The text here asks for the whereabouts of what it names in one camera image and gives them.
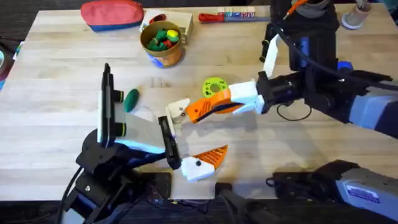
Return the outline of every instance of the orange triangle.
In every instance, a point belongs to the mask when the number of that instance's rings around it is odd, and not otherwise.
[[[222,161],[224,160],[227,149],[228,149],[228,145],[225,145],[225,146],[221,146],[216,149],[212,149],[207,152],[195,155],[193,157],[200,159],[201,161],[210,163],[214,166],[214,169],[217,169],[221,165]]]

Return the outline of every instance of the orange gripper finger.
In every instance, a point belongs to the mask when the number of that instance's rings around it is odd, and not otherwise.
[[[190,104],[187,107],[186,112],[191,121],[193,123],[197,123],[212,113],[230,113],[241,106],[241,104],[233,103],[231,101],[231,90],[226,89],[219,91],[210,98],[202,98]]]
[[[213,165],[214,169],[217,169],[221,165],[222,161],[224,160],[227,150],[228,150],[228,145],[225,145],[225,146],[221,146],[216,149],[212,149],[210,151],[195,155],[194,157],[197,159],[200,159],[201,161],[205,161],[205,162]]]

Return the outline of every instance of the green gear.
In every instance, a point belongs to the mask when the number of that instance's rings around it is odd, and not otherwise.
[[[226,90],[227,88],[228,84],[222,78],[211,77],[205,80],[201,90],[205,98],[210,98],[219,91]]]

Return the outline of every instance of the orange object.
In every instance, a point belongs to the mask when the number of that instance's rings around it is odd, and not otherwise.
[[[231,113],[241,106],[231,101],[231,90],[226,89],[190,104],[186,111],[191,121],[197,123],[212,113]]]
[[[228,145],[225,145],[225,146],[221,146],[216,149],[212,149],[210,151],[195,155],[193,157],[197,158],[201,161],[210,163],[211,165],[214,166],[214,170],[215,170],[221,165],[222,161],[224,160],[227,150],[228,150]]]
[[[301,6],[302,4],[305,4],[308,0],[298,0],[296,3],[293,4],[293,6],[287,11],[286,16],[284,19],[286,19],[289,15],[291,15],[297,7]]]

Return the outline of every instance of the black cable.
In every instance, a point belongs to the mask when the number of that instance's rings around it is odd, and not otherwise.
[[[315,68],[319,69],[319,70],[323,70],[324,72],[327,72],[331,75],[337,76],[339,78],[343,78],[345,80],[349,80],[351,82],[357,82],[363,85],[368,85],[368,86],[373,86],[376,88],[382,88],[385,90],[394,90],[394,91],[398,91],[398,86],[395,85],[389,85],[389,84],[383,84],[383,83],[377,83],[377,82],[371,82],[371,81],[367,81],[364,80],[362,78],[355,78],[352,76],[349,76],[345,73],[341,73],[341,72],[337,72],[333,69],[330,69],[326,66],[323,66],[321,64],[319,64],[318,62],[312,60],[308,55],[304,54],[303,52],[301,52],[293,43],[290,42],[290,40],[286,37],[286,35],[284,34],[283,30],[277,25],[276,22],[272,23],[274,25],[275,31],[277,32],[277,34],[279,34],[280,38],[282,40],[284,40],[284,42],[289,46],[290,49],[292,49],[298,56],[300,56],[301,59],[304,59],[306,62],[310,63],[311,65],[313,65]]]
[[[268,178],[266,179],[266,184],[267,184],[268,187],[275,187],[274,178],[268,177]]]
[[[22,42],[22,41],[24,41],[24,40],[22,40],[22,39],[15,39],[15,38],[11,38],[11,37],[5,37],[5,36],[3,36],[3,35],[0,35],[0,39],[3,39],[3,40],[10,40],[10,41],[16,41],[16,42]]]
[[[285,116],[283,116],[283,115],[279,112],[279,108],[280,108],[281,106],[285,106],[285,105],[278,105],[278,107],[276,108],[276,113],[277,113],[281,118],[283,118],[283,119],[285,119],[285,120],[287,120],[287,121],[302,121],[302,120],[304,120],[304,119],[307,119],[307,118],[312,114],[312,108],[311,108],[310,106],[308,106],[308,107],[310,108],[310,112],[308,112],[307,115],[305,115],[304,117],[299,118],[299,119],[289,119],[289,118],[286,118]]]
[[[69,194],[72,184],[74,183],[74,181],[76,180],[77,176],[79,175],[79,173],[81,172],[82,169],[83,169],[82,167],[79,167],[79,169],[77,169],[77,171],[75,172],[73,177],[70,179],[69,184],[68,184],[67,188],[65,189],[65,192],[62,195],[61,203],[60,203],[60,206],[59,206],[58,212],[57,212],[57,219],[56,219],[57,224],[61,224],[63,204],[65,203],[65,199],[67,198],[67,196]]]
[[[160,195],[160,197],[161,197],[163,200],[165,200],[166,202],[168,202],[169,204],[171,204],[171,205],[176,205],[176,204],[174,204],[174,203],[169,202],[169,200],[162,194],[162,192],[161,192],[155,185],[153,185],[153,184],[151,184],[151,183],[148,183],[147,186],[149,186],[149,187],[151,187],[153,190],[155,190],[155,191]],[[193,201],[193,200],[181,200],[181,201],[182,201],[182,202],[185,202],[185,203],[193,203],[193,204],[195,204],[195,205],[198,205],[198,206],[196,206],[195,208],[200,208],[202,205],[208,205],[208,204],[210,203],[210,200],[207,200],[207,201],[205,201],[205,202],[196,202],[196,201]],[[192,205],[187,205],[187,204],[178,203],[178,202],[177,202],[177,204],[178,204],[178,205],[181,205],[181,206],[186,206],[186,207],[193,207]]]
[[[185,210],[175,210],[175,209],[160,207],[160,206],[158,206],[158,205],[156,205],[156,204],[150,202],[148,199],[146,200],[146,202],[147,202],[149,205],[152,205],[154,208],[161,209],[161,210],[165,210],[165,211],[168,211],[168,212],[184,213],[184,212],[189,212],[189,211],[198,209],[198,207],[190,207],[190,208],[185,209]]]

